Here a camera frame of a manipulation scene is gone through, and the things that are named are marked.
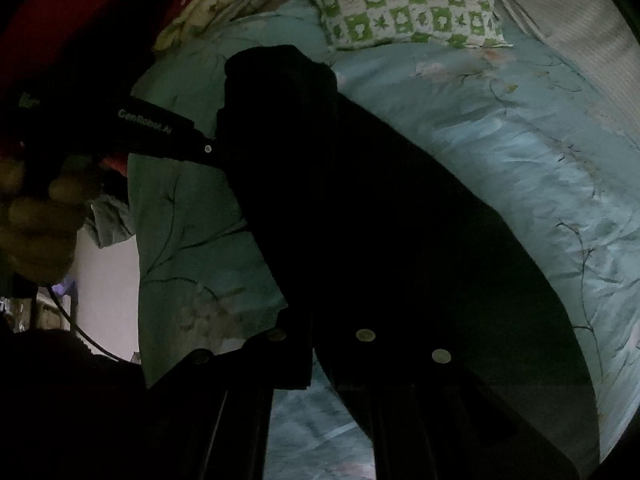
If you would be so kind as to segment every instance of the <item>rivet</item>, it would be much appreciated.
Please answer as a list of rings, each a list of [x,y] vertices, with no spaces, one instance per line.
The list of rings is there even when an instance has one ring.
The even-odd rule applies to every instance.
[[[431,352],[431,359],[441,365],[451,362],[451,354],[443,348],[438,348]]]
[[[363,343],[371,343],[376,338],[376,333],[368,328],[361,328],[356,332],[356,338]]]
[[[284,341],[287,337],[287,333],[281,328],[274,328],[267,332],[267,339],[273,343],[279,343]]]
[[[191,354],[191,362],[195,365],[203,365],[211,361],[211,352],[204,349],[195,350]]]

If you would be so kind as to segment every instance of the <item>finger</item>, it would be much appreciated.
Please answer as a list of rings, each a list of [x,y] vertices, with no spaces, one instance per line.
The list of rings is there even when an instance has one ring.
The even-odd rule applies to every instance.
[[[28,197],[14,200],[8,211],[12,227],[41,233],[74,234],[84,225],[84,219],[84,206]]]
[[[64,173],[50,184],[49,196],[65,204],[84,204],[100,196],[101,177],[102,172],[97,169]]]
[[[0,248],[29,262],[66,262],[73,257],[76,237],[32,234],[10,227],[0,227]]]
[[[72,260],[57,265],[43,265],[33,262],[26,262],[16,256],[9,256],[9,264],[15,272],[25,277],[27,280],[35,282],[37,285],[54,285],[60,283],[68,273]]]
[[[24,181],[24,162],[0,159],[0,194],[16,195]]]

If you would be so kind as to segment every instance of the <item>pillow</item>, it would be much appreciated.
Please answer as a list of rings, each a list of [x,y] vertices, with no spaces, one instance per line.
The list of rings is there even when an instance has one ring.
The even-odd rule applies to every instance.
[[[314,0],[338,49],[431,38],[455,47],[508,45],[494,0]]]

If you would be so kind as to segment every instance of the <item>bedsheet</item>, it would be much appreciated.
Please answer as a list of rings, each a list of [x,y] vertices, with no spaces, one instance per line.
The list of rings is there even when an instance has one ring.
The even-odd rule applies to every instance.
[[[574,62],[640,139],[640,44],[612,0],[496,0],[496,9]]]
[[[508,20],[504,30],[512,49],[430,43],[331,53],[311,2],[292,0],[277,12],[194,38],[160,60],[134,93],[191,118],[213,136],[223,105],[224,62],[234,53],[294,44],[329,63],[340,92],[433,155],[498,211],[553,286],[588,367],[597,435],[593,440],[580,425],[592,414],[576,410],[575,399],[567,397],[549,403],[549,412],[533,422],[585,477],[612,449],[640,402],[640,152],[615,104],[571,64]],[[129,181],[147,381],[156,381],[191,349],[229,351],[270,328],[284,298],[223,173],[132,156]],[[332,395],[329,388],[324,394]],[[287,438],[278,414],[286,417],[305,396],[292,403],[287,395],[278,399],[270,456],[302,457],[296,453],[308,442]],[[536,400],[522,399],[521,409],[528,402]],[[307,427],[314,426],[318,412],[305,413]],[[363,449],[357,428],[346,427],[337,430],[345,428],[342,419],[334,425],[341,438]],[[332,436],[329,430],[316,437],[323,434],[318,442]],[[317,453],[314,463],[324,464],[316,476],[305,469],[290,478],[362,478],[362,468],[370,468],[360,459],[331,465],[326,451],[320,444],[305,451],[307,459]]]

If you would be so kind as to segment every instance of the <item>bed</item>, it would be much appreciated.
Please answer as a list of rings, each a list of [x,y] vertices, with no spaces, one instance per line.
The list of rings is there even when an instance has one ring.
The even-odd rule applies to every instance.
[[[622,55],[594,61],[585,54],[598,47],[585,41],[588,17],[553,28],[562,17],[548,14],[548,1],[500,0],[513,48],[332,52],[313,3],[289,0],[207,28],[160,59],[134,94],[213,136],[234,53],[293,44],[330,65],[341,93],[495,209],[542,270],[561,312],[544,296],[470,295],[458,318],[463,360],[586,478],[640,404],[640,78],[628,76],[640,70],[640,48],[613,3],[598,0],[617,27],[602,55]],[[193,348],[232,351],[273,326],[284,298],[223,173],[132,156],[129,179],[147,381]],[[199,199],[203,187],[209,201]],[[557,316],[554,337],[536,325],[540,312]],[[530,375],[514,380],[523,362]],[[370,443],[318,364],[310,389],[276,393],[265,478],[374,478]]]

